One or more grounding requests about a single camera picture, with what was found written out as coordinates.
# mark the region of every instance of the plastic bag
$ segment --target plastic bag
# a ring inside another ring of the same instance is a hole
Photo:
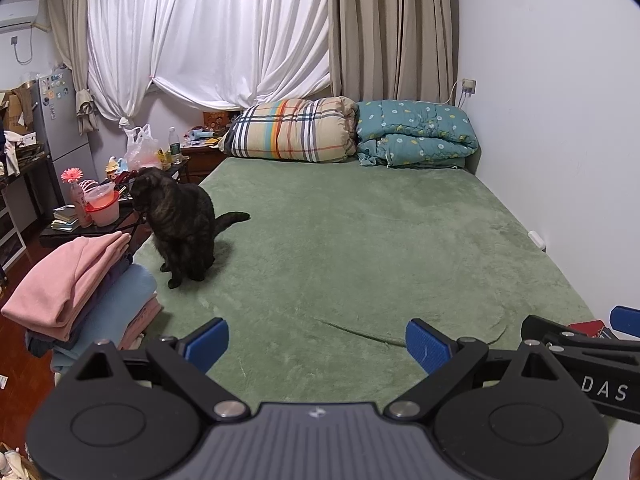
[[[162,168],[162,162],[158,158],[160,143],[151,136],[151,126],[145,124],[142,128],[127,130],[127,153],[124,159],[127,161],[129,171],[140,168]]]

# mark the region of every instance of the pink towel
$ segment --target pink towel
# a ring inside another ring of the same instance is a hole
[[[142,331],[149,326],[149,323],[153,321],[153,318],[155,318],[161,310],[162,305],[160,305],[160,303],[158,303],[158,300],[156,300],[156,297],[153,296],[144,304],[144,306],[140,309],[140,312],[136,314],[136,317],[133,318],[127,326],[127,330],[120,340],[118,349],[122,350],[129,348],[136,340],[136,338],[142,333]]]
[[[18,284],[2,314],[31,330],[68,341],[74,320],[125,253],[130,239],[118,231],[61,245]]]

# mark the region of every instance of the wooden floor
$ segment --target wooden floor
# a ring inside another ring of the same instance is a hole
[[[9,290],[0,300],[0,307],[31,268],[52,251],[40,246],[38,235],[42,227],[32,224],[23,233],[27,251],[7,272]],[[135,252],[149,235],[148,227],[140,226],[129,246],[132,251]],[[29,419],[53,388],[50,359],[50,352],[42,359],[29,354],[24,347],[24,328],[0,316],[0,375],[8,377],[5,389],[0,390],[0,441],[11,448],[24,450]]]

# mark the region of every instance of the folded clothes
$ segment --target folded clothes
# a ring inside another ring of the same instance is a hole
[[[151,298],[142,307],[142,310],[136,315],[135,318],[127,326],[127,330],[120,340],[118,350],[126,350],[131,348],[136,338],[142,334],[142,331],[149,326],[158,313],[162,310],[162,305],[158,303],[156,298]]]
[[[105,293],[84,320],[78,342],[71,350],[54,347],[51,369],[73,364],[98,339],[120,342],[127,326],[156,292],[156,279],[145,267],[132,264]]]
[[[78,314],[78,317],[76,317],[76,320],[72,325],[68,341],[60,341],[59,339],[55,339],[49,335],[40,334],[33,330],[26,330],[24,334],[24,342],[27,350],[35,357],[43,357],[54,346],[59,346],[66,350],[72,349],[78,341],[84,318],[92,311],[94,306],[98,304],[107,290],[109,290],[111,285],[113,285],[113,283],[124,274],[124,271],[127,270],[132,263],[133,256],[130,253],[126,253],[111,267],[111,269],[109,269],[107,275],[102,279],[98,288],[94,290],[94,293],[86,302],[85,306],[80,311],[80,314]]]
[[[68,341],[76,317],[126,252],[130,238],[118,231],[61,245],[18,284],[2,314],[34,332]]]

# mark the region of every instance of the refrigerator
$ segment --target refrigerator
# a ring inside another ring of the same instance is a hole
[[[68,68],[56,69],[49,76],[38,78],[31,86],[33,102],[33,127],[36,140],[42,142],[52,164],[47,174],[38,180],[49,180],[53,193],[43,193],[45,186],[38,185],[38,199],[45,211],[63,205],[56,196],[70,203],[69,184],[62,182],[60,174],[67,168],[80,168],[84,179],[98,180],[94,160],[89,149],[89,139],[80,135],[76,117],[76,91]]]

